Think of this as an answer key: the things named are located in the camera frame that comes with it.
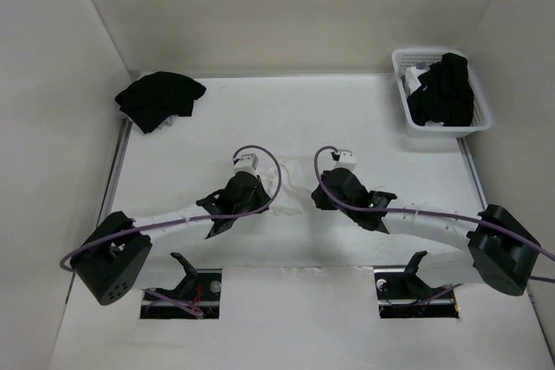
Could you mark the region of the white tank top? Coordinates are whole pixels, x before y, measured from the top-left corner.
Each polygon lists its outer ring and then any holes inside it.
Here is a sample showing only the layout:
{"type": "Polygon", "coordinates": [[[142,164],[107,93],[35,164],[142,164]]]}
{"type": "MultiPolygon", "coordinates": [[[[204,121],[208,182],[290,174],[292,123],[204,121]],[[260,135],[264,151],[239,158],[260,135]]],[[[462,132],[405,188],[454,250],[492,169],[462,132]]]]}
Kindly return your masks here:
{"type": "Polygon", "coordinates": [[[311,193],[317,188],[317,178],[308,158],[286,159],[279,163],[282,184],[270,205],[273,216],[304,215],[315,210],[311,193]]]}

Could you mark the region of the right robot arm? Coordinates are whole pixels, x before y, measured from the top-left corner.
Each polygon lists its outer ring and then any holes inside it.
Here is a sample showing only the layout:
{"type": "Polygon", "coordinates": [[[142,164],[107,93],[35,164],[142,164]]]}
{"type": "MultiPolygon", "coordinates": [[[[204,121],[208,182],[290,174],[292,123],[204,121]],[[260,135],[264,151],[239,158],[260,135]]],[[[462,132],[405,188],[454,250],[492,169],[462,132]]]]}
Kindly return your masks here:
{"type": "Polygon", "coordinates": [[[521,296],[539,256],[539,242],[499,205],[490,204],[465,221],[453,212],[408,204],[394,193],[369,191],[345,167],[323,172],[310,197],[317,209],[340,211],[364,230],[449,246],[447,253],[422,249],[412,255],[402,275],[402,287],[411,296],[456,283],[484,283],[521,296]]]}

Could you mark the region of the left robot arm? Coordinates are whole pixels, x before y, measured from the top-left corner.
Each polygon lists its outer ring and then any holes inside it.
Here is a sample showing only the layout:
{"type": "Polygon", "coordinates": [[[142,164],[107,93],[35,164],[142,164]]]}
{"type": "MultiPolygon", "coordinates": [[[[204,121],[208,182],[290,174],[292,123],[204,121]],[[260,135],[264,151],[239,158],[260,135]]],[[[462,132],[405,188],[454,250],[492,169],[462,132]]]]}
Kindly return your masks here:
{"type": "Polygon", "coordinates": [[[281,184],[279,180],[269,195],[257,174],[240,171],[224,188],[177,211],[136,219],[115,211],[61,260],[61,267],[76,273],[100,305],[111,305],[135,286],[149,255],[164,238],[176,244],[181,237],[216,237],[237,219],[267,211],[281,184]]]}

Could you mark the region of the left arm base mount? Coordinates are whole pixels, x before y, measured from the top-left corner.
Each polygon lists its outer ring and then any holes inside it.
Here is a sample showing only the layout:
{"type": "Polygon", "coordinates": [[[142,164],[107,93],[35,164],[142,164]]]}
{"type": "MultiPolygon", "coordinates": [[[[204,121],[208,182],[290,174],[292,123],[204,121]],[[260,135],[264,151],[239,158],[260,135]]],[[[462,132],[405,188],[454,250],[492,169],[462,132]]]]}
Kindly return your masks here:
{"type": "Polygon", "coordinates": [[[215,320],[219,318],[222,269],[196,269],[180,253],[172,252],[183,278],[172,289],[148,289],[143,295],[143,320],[215,320]]]}

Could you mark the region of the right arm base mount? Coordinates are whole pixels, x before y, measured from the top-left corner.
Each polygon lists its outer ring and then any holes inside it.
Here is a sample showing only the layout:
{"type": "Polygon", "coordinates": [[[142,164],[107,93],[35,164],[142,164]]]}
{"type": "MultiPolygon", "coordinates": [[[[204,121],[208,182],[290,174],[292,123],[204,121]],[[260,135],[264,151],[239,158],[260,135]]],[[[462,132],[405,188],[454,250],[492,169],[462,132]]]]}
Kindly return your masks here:
{"type": "Polygon", "coordinates": [[[377,308],[382,319],[458,319],[456,285],[432,288],[416,275],[425,250],[416,252],[405,266],[374,269],[377,308]]]}

